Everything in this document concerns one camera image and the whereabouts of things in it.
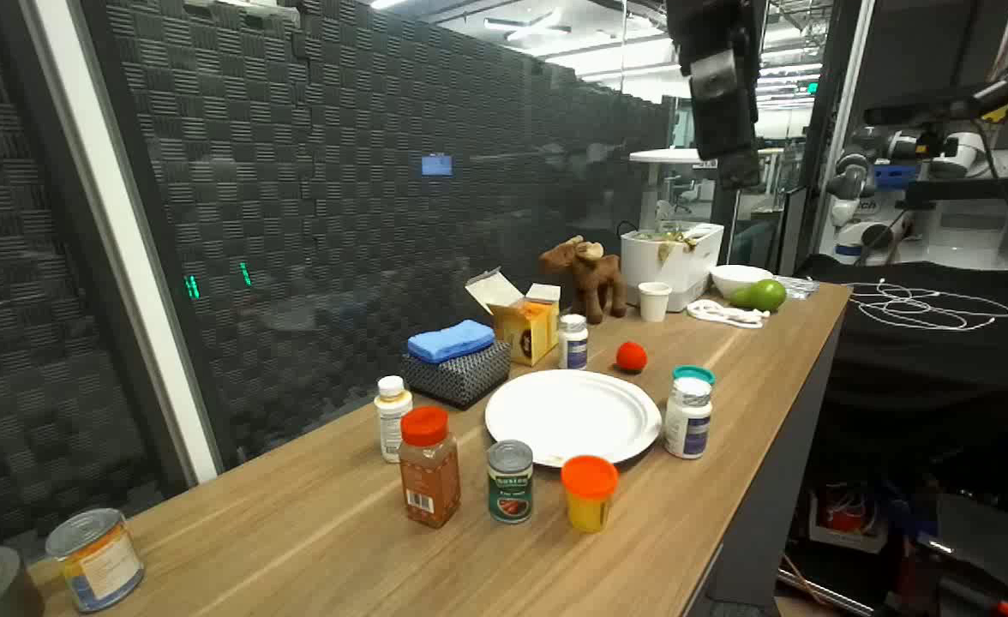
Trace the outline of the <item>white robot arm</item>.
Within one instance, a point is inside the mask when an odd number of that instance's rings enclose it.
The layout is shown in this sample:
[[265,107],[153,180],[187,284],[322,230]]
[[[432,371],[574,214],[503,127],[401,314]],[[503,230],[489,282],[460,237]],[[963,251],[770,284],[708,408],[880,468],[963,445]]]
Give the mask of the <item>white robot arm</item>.
[[764,0],[666,0],[666,32],[689,79],[697,151],[742,156],[755,144]]

